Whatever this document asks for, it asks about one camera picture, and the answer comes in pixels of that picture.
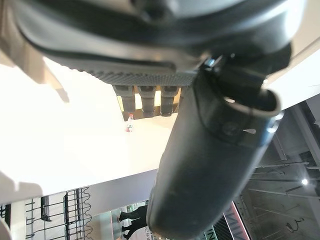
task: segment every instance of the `ceiling light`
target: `ceiling light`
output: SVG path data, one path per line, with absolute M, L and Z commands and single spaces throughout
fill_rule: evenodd
M 304 178 L 304 179 L 302 179 L 301 183 L 302 183 L 303 185 L 308 185 L 308 180 Z

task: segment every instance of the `plastic bottle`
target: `plastic bottle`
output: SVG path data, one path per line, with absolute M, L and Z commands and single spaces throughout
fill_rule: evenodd
M 134 127 L 134 115 L 132 113 L 129 114 L 128 121 L 126 122 L 125 131 L 131 133 Z

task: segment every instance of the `black pants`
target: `black pants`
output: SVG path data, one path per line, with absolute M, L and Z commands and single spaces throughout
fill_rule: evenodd
M 133 220 L 131 222 L 130 226 L 125 226 L 123 227 L 124 231 L 129 230 L 127 235 L 123 235 L 127 240 L 132 236 L 132 234 L 134 234 L 135 231 L 137 231 L 138 229 L 144 228 L 147 226 L 147 222 L 146 219 L 143 218 L 138 218 L 136 220 Z
M 147 226 L 147 208 L 148 206 L 140 206 L 137 208 L 137 210 L 134 210 L 132 212 L 121 212 L 119 220 L 125 220 L 125 219 L 131 219 L 133 220 L 131 222 L 130 226 L 123 227 L 122 229 L 124 231 L 129 230 L 127 235 L 123 235 L 127 240 L 132 236 L 132 234 L 137 231 L 138 229 L 144 228 Z

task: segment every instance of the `wire basket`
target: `wire basket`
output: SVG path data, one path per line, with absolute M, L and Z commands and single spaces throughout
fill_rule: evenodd
M 26 240 L 92 240 L 89 187 L 26 202 Z

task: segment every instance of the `metal rack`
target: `metal rack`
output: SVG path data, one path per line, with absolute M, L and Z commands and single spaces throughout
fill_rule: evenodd
M 5 223 L 10 228 L 10 217 L 11 217 L 11 204 L 0 205 L 0 218 L 4 219 Z
M 27 201 L 25 239 L 92 240 L 88 188 L 78 188 Z

